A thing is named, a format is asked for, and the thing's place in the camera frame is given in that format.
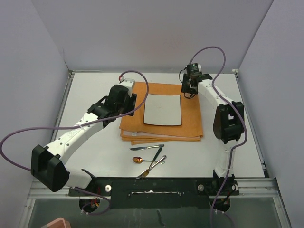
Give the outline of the gold fork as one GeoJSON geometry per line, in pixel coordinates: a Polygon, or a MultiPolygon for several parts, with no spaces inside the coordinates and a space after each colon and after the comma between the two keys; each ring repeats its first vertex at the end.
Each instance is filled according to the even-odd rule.
{"type": "Polygon", "coordinates": [[[167,158],[166,155],[162,156],[157,162],[154,162],[149,168],[147,168],[145,171],[143,171],[139,176],[136,177],[136,179],[143,179],[146,176],[148,176],[148,174],[150,173],[150,171],[157,166],[158,164],[161,164],[165,159],[167,158]]]}

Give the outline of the white square plate black rim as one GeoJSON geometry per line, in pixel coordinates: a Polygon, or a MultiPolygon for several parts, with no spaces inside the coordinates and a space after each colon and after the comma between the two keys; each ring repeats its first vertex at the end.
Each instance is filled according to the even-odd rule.
{"type": "Polygon", "coordinates": [[[152,95],[145,100],[143,123],[156,126],[180,126],[180,95],[152,95]]]}

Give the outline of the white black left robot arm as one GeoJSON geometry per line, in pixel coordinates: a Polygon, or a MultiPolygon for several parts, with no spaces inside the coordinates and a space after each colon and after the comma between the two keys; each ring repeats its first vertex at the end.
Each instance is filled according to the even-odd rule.
{"type": "Polygon", "coordinates": [[[91,105],[76,128],[65,132],[46,146],[37,145],[32,150],[32,176],[47,186],[52,192],[64,186],[78,187],[85,195],[96,191],[95,177],[85,169],[68,170],[65,164],[74,152],[91,136],[104,129],[116,116],[129,113],[135,108],[137,95],[133,93],[135,82],[126,79],[114,85],[109,95],[91,105]]]}

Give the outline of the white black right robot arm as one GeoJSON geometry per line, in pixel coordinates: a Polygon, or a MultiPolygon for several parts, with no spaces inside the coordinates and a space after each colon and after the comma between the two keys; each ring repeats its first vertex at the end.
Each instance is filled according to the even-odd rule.
{"type": "Polygon", "coordinates": [[[225,150],[219,153],[214,173],[218,177],[211,182],[212,190],[222,194],[228,189],[226,176],[233,175],[233,151],[231,148],[241,138],[244,132],[244,105],[228,98],[215,84],[215,80],[209,74],[203,74],[199,64],[188,64],[182,77],[181,92],[184,97],[192,99],[197,94],[204,96],[215,109],[213,121],[213,133],[221,140],[225,150]]]}

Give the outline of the gold spoon dark handle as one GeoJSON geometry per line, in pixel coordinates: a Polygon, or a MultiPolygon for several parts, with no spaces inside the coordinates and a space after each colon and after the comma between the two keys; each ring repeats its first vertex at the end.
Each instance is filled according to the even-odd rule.
{"type": "Polygon", "coordinates": [[[156,151],[153,153],[149,153],[148,155],[144,154],[141,156],[134,156],[132,157],[132,162],[135,164],[141,164],[143,162],[152,162],[154,157],[158,157],[158,155],[161,153],[162,147],[158,148],[156,151]]]}

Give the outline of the iridescent ornate teaspoon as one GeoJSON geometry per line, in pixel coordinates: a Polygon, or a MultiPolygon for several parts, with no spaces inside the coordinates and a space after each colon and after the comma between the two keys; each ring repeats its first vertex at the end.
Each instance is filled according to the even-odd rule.
{"type": "Polygon", "coordinates": [[[155,165],[155,164],[164,164],[165,161],[164,160],[157,160],[151,163],[151,165],[155,165]]]}

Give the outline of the silver table knife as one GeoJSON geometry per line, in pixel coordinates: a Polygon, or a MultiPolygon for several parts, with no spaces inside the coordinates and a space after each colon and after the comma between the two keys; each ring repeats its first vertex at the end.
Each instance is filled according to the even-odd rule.
{"type": "Polygon", "coordinates": [[[164,147],[164,144],[144,146],[144,147],[133,147],[133,148],[130,148],[129,150],[131,150],[131,151],[143,151],[143,150],[147,150],[147,149],[162,148],[162,147],[164,147]]]}

